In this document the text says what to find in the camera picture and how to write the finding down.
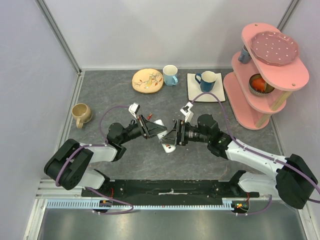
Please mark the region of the white remote control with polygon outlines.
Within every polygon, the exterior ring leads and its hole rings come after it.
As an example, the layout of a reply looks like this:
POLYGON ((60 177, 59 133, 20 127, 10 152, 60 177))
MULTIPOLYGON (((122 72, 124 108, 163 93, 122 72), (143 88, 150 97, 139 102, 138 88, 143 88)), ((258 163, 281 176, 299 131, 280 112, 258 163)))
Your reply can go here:
MULTIPOLYGON (((163 123, 163 121, 161 119, 158 119, 158 120, 154 121, 154 123, 164 126, 164 123, 163 123)), ((164 131, 158 133, 157 134, 158 139, 161 140, 167 133, 168 133, 167 130, 164 130, 164 131)), ((173 151, 176 150, 176 146, 175 145, 170 145, 170 144, 161 144, 161 145, 162 145, 164 151, 167 154, 172 153, 173 151)))

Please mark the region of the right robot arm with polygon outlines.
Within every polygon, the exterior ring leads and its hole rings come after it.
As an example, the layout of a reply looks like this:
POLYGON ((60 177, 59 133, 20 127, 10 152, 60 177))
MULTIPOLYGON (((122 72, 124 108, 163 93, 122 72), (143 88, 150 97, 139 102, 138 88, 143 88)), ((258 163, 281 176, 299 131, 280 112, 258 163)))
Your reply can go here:
POLYGON ((318 180, 302 157, 275 155, 244 144, 220 130, 210 114, 198 117, 197 125, 176 120, 173 128, 160 142, 164 145, 185 146, 189 142, 206 143, 216 157, 235 161, 258 170, 262 175, 243 172, 229 184, 235 197, 260 193, 280 197, 287 205, 301 210, 310 200, 318 180))

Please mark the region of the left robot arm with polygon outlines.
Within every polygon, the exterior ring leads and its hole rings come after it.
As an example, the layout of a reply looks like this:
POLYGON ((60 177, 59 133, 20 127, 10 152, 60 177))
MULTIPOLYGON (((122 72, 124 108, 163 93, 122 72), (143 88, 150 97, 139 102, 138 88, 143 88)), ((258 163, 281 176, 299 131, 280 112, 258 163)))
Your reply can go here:
POLYGON ((162 121, 151 122, 143 115, 139 115, 127 127, 115 122, 109 126, 104 144, 83 144, 68 139, 46 163, 44 173, 65 190, 76 186, 90 187, 99 197, 104 197, 110 191, 107 176, 96 169, 88 170, 89 164, 116 162, 127 150, 124 143, 138 137, 150 139, 166 130, 162 121))

